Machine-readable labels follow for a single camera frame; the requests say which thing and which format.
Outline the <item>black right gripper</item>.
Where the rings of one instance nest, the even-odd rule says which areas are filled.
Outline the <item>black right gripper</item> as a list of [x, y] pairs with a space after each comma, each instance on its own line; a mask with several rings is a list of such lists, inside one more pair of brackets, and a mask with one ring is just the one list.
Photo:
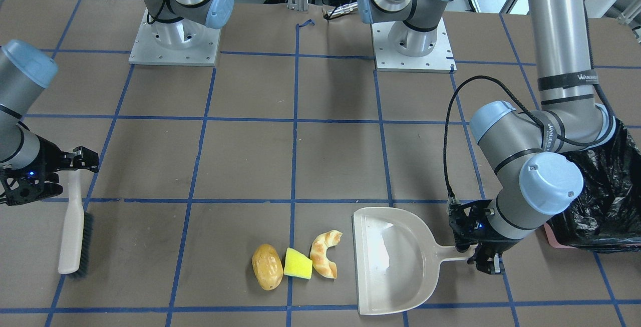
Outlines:
[[25, 167], [2, 167], [2, 204], [17, 206], [60, 195], [63, 191], [57, 172], [60, 170], [89, 170], [99, 172], [99, 154], [76, 147], [64, 153], [52, 142], [40, 139], [34, 161]]

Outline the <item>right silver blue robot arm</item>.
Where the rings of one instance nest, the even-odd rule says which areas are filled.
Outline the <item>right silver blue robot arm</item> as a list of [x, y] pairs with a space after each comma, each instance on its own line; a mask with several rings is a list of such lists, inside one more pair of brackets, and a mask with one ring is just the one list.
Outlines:
[[60, 170], [99, 170], [99, 156], [94, 151], [83, 146], [62, 151], [21, 124], [57, 72], [53, 59], [25, 41], [11, 40], [2, 46], [2, 203], [9, 206], [60, 195]]

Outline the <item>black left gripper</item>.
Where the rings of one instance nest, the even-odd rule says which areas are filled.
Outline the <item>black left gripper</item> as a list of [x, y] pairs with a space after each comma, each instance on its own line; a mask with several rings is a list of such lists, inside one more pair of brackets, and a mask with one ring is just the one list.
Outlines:
[[473, 256], [467, 259], [468, 264], [474, 264], [483, 273], [504, 274], [501, 257], [516, 244], [516, 240], [501, 235], [490, 225], [488, 218], [495, 214], [490, 204], [490, 200], [463, 204], [458, 199], [449, 199], [449, 224], [458, 252], [466, 252], [473, 244], [477, 245]]

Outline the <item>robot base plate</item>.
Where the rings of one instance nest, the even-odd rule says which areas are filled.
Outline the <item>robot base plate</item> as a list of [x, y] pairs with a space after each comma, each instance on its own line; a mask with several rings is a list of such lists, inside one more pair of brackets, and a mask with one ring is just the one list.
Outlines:
[[376, 69], [381, 72], [457, 71], [444, 19], [435, 30], [421, 33], [403, 22], [371, 25]]
[[213, 67], [217, 62], [221, 30], [193, 21], [154, 22], [145, 10], [129, 62], [133, 65]]

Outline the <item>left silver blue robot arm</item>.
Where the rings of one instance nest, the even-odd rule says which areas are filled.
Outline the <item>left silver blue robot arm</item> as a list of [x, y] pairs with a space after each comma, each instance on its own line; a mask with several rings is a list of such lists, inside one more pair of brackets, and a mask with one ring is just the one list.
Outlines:
[[[387, 42], [398, 55], [426, 57], [438, 45], [450, 0], [357, 0], [365, 24], [389, 22]], [[495, 101], [474, 113], [469, 128], [499, 179], [492, 201], [461, 204], [447, 185], [450, 225], [459, 252], [487, 274], [503, 273], [503, 252], [583, 190], [579, 168], [563, 153], [606, 144], [616, 121], [593, 68], [583, 0], [528, 0], [535, 40], [540, 110]]]

